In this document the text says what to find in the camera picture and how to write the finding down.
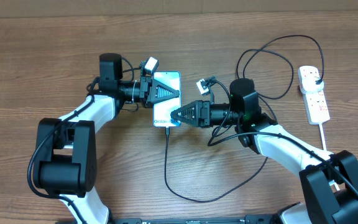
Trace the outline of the blue Galaxy smartphone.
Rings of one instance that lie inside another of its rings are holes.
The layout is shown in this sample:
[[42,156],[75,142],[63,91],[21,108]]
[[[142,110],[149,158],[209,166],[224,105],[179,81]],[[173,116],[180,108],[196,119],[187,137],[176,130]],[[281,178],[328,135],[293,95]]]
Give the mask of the blue Galaxy smartphone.
[[[160,83],[174,89],[181,90],[180,72],[156,72],[154,78]],[[181,107],[181,93],[178,97],[165,100],[154,104],[153,106],[153,124],[158,128],[177,127],[181,125],[180,121],[171,118],[172,111]]]

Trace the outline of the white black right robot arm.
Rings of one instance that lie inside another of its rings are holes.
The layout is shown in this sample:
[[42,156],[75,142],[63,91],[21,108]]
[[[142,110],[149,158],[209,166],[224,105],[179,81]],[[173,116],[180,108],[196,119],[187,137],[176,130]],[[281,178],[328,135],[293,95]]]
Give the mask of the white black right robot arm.
[[270,223],[358,223],[358,160],[349,151],[332,153],[292,136],[261,111],[254,82],[234,80],[228,104],[194,101],[171,112],[199,128],[233,125],[244,147],[271,158],[300,179],[305,201],[271,215]]

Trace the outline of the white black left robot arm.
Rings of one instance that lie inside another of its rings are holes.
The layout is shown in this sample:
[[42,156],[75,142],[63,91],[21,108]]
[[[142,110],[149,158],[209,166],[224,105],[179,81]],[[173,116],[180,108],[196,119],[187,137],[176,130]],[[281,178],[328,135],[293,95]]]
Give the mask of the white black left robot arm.
[[63,202],[75,223],[113,223],[110,209],[95,188],[96,133],[116,118],[126,103],[151,108],[180,97],[180,89],[162,81],[159,61],[140,63],[140,80],[124,81],[125,58],[115,53],[99,56],[99,76],[87,87],[85,102],[60,118],[40,120],[35,151],[27,168],[27,183],[39,197]]

